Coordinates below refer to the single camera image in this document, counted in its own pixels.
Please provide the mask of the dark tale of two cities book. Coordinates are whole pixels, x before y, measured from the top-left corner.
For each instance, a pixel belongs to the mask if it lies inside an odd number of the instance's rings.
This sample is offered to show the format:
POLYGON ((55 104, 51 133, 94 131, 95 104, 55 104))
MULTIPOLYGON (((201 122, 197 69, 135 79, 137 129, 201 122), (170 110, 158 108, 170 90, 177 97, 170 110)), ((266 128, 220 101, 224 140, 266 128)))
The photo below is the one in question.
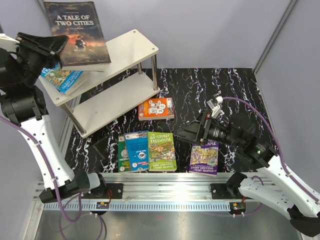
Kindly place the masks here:
POLYGON ((68 36, 60 54, 65 71, 104 72, 111 63, 96 7, 92 1, 45 1, 53 36, 68 36))

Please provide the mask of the blue 26-storey treehouse book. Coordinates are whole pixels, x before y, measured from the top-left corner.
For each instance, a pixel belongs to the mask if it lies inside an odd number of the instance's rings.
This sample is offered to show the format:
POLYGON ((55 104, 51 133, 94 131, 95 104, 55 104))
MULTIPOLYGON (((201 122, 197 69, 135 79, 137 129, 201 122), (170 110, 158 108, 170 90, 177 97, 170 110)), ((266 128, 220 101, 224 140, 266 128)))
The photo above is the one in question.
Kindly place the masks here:
POLYGON ((39 78, 51 83, 60 92, 60 86, 64 80, 67 79, 67 77, 82 73, 83 71, 78 70, 62 70, 60 64, 58 63, 54 68, 43 68, 39 78))

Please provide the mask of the green 65-storey treehouse book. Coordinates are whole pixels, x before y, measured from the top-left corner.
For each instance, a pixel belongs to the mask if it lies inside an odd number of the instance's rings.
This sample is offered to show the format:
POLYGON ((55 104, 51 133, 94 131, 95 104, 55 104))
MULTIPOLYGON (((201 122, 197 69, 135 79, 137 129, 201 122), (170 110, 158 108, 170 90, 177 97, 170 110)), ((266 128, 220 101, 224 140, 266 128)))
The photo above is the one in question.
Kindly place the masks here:
POLYGON ((148 159, 150 172, 177 170, 174 136, 171 132, 148 132, 148 159))

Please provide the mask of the blue 91-storey treehouse book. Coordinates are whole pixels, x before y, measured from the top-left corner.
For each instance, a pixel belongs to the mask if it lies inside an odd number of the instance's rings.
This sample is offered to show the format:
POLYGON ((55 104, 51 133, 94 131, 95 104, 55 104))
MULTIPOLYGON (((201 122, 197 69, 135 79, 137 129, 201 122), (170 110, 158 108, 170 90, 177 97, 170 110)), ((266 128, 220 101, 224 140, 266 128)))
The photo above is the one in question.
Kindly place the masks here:
POLYGON ((89 77, 90 74, 88 72, 68 76, 66 80, 64 80, 62 85, 59 87, 59 91, 65 96, 69 96, 75 90, 77 90, 83 83, 85 83, 89 77))

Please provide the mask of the light blue paperback book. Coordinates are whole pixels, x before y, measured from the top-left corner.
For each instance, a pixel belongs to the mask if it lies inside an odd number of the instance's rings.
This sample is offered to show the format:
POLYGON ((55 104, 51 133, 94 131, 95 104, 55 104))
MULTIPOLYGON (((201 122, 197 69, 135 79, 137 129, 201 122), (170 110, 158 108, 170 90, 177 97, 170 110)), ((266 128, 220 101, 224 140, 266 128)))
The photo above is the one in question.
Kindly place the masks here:
POLYGON ((147 171, 149 169, 148 131, 125 133, 124 139, 131 171, 147 171))

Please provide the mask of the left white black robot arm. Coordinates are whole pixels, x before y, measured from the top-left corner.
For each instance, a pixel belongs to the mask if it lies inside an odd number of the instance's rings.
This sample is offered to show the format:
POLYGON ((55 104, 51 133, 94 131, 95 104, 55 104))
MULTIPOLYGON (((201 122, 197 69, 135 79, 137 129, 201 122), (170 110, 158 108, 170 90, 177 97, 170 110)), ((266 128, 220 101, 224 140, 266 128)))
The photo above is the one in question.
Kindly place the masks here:
POLYGON ((61 62, 68 39, 66 35, 42 37, 23 32, 16 38, 0 35, 1 111, 35 157, 44 183, 39 195, 44 204, 85 192, 101 199, 108 192, 100 173, 74 173, 69 167, 54 137, 44 94, 36 86, 44 68, 52 69, 61 62))

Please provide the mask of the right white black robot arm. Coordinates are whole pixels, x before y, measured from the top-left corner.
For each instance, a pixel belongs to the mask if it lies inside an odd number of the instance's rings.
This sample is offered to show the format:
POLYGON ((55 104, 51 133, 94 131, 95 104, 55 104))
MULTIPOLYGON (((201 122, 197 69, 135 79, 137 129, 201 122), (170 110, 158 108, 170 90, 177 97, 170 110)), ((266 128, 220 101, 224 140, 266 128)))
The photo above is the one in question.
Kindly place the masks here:
POLYGON ((292 179, 281 164, 280 154, 267 142, 257 138, 256 125, 242 113, 232 115, 227 127, 222 127, 208 113, 177 130, 179 140, 196 145, 208 141, 236 148, 236 156, 243 164, 257 170, 282 190, 278 193, 255 183, 241 172, 235 172, 226 182, 229 197, 251 198, 285 216, 302 234, 315 237, 320 233, 320 204, 298 185, 310 190, 301 179, 292 179))

